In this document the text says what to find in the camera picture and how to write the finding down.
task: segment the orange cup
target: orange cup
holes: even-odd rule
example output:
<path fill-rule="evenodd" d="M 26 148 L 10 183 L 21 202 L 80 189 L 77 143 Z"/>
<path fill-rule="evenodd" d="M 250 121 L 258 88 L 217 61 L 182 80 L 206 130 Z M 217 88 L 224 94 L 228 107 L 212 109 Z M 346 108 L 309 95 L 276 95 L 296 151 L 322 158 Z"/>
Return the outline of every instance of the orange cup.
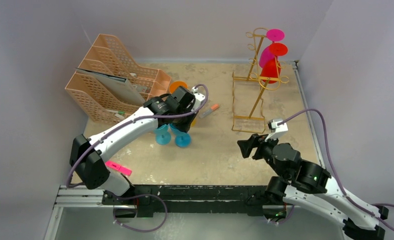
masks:
<path fill-rule="evenodd" d="M 173 93 L 179 86 L 183 86 L 184 88 L 188 88 L 188 85 L 184 83 L 183 81 L 174 81 L 172 84 L 169 86 L 169 93 Z"/>

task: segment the orange marker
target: orange marker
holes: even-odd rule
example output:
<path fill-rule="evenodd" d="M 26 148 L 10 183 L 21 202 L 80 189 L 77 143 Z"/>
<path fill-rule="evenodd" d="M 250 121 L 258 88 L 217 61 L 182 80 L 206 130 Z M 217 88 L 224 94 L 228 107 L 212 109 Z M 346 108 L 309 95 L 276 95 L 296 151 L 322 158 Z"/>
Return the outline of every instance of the orange marker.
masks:
<path fill-rule="evenodd" d="M 219 105 L 218 105 L 218 104 L 214 104 L 213 106 L 211 106 L 211 108 L 210 108 L 209 110 L 203 112 L 203 113 L 200 115 L 200 118 L 201 118 L 201 119 L 205 118 L 207 115 L 209 115 L 210 113 L 214 112 L 214 111 L 215 111 L 216 109 L 218 109 L 218 108 L 219 108 Z"/>

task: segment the gold metal rack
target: gold metal rack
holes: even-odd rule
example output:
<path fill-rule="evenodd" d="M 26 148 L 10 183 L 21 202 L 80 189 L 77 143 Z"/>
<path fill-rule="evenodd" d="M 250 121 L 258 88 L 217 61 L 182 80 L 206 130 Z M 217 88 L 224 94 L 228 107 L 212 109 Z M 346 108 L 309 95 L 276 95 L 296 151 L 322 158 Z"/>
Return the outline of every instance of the gold metal rack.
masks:
<path fill-rule="evenodd" d="M 258 54 L 260 51 L 260 48 L 262 46 L 263 40 L 264 38 L 266 38 L 265 34 L 256 34 L 257 31 L 262 31 L 264 30 L 265 32 L 268 31 L 267 28 L 264 27 L 258 27 L 256 29 L 254 29 L 253 32 L 246 32 L 245 35 L 250 38 L 253 39 L 253 43 L 249 43 L 248 49 L 251 51 L 254 51 L 254 57 L 250 58 L 250 71 L 248 72 L 247 77 L 244 76 L 235 76 L 235 73 L 232 72 L 232 113 L 233 113 L 233 124 L 232 124 L 232 131 L 236 131 L 236 132 L 245 132 L 245 133 L 259 133 L 262 134 L 264 133 L 264 131 L 266 130 L 266 119 L 263 115 L 263 102 L 264 99 L 262 98 L 262 95 L 264 93 L 264 90 L 270 90 L 270 91 L 274 91 L 277 90 L 281 84 L 286 84 L 289 81 L 289 77 L 283 75 L 283 76 L 279 76 L 279 68 L 283 69 L 285 68 L 284 66 L 280 66 L 280 61 L 278 61 L 277 57 L 275 57 L 275 63 L 276 63 L 276 71 L 277 71 L 277 76 L 279 78 L 276 77 L 264 77 L 264 76 L 260 76 L 261 74 L 261 69 L 259 67 L 259 61 L 258 61 Z M 274 83 L 276 86 L 274 88 L 269 88 L 267 87 L 267 84 L 269 83 L 269 81 L 276 81 L 276 83 Z M 254 83 L 259 83 L 260 85 L 260 90 L 259 90 L 259 95 L 256 99 L 256 102 L 254 103 L 253 108 L 251 109 L 251 112 L 249 115 L 237 115 L 235 113 L 235 82 L 254 82 Z M 261 104 L 260 104 L 260 115 L 261 117 L 254 117 L 253 113 L 259 103 L 259 101 L 261 100 Z M 253 121 L 261 121 L 263 122 L 263 130 L 259 131 L 259 130 L 245 130 L 245 129 L 236 129 L 235 128 L 235 121 L 236 120 L 253 120 Z"/>

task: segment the white cable clip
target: white cable clip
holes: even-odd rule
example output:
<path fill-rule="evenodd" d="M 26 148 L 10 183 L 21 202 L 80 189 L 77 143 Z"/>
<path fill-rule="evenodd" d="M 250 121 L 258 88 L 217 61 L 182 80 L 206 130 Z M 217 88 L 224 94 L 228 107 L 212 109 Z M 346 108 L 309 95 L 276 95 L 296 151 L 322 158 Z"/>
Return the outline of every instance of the white cable clip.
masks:
<path fill-rule="evenodd" d="M 197 93 L 198 92 L 198 87 L 192 87 L 191 88 L 191 92 L 193 93 L 193 94 L 195 94 L 195 93 Z"/>

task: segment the pink cup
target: pink cup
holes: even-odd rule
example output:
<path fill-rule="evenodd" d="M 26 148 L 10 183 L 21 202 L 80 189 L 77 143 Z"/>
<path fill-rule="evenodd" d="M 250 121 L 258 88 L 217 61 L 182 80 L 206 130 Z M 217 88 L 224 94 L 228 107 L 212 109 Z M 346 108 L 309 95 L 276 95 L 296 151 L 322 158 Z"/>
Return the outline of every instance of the pink cup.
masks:
<path fill-rule="evenodd" d="M 261 68 L 264 68 L 264 65 L 269 61 L 272 60 L 275 57 L 275 55 L 273 55 L 270 51 L 269 51 L 269 47 L 265 48 L 262 52 L 262 54 L 260 55 L 260 59 L 259 59 L 259 66 Z"/>

